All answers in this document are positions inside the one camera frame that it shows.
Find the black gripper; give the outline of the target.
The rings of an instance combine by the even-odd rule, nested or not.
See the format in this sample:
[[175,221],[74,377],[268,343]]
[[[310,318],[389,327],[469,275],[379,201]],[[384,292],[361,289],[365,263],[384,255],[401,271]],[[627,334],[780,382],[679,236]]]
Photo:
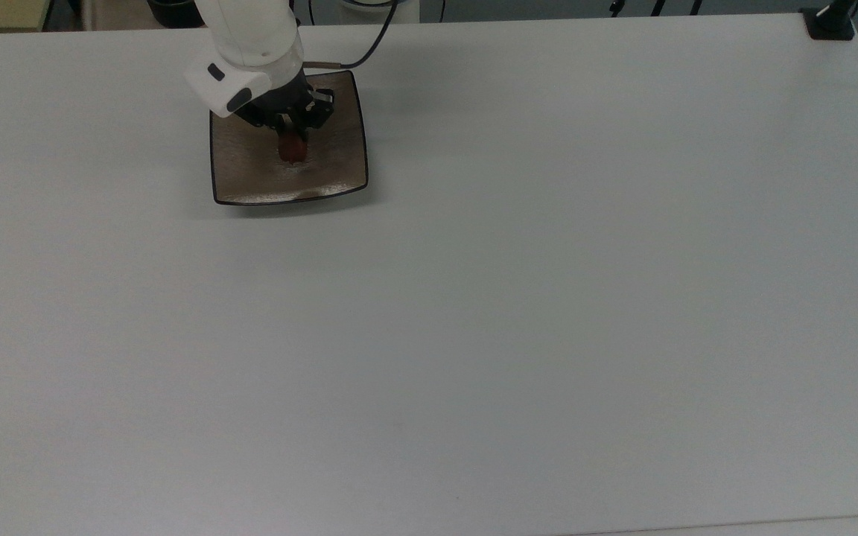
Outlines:
[[313,89],[305,71],[280,88],[253,98],[238,109],[239,118],[255,127],[269,127],[279,137],[297,136],[308,143],[308,128],[321,128],[336,109],[333,89]]

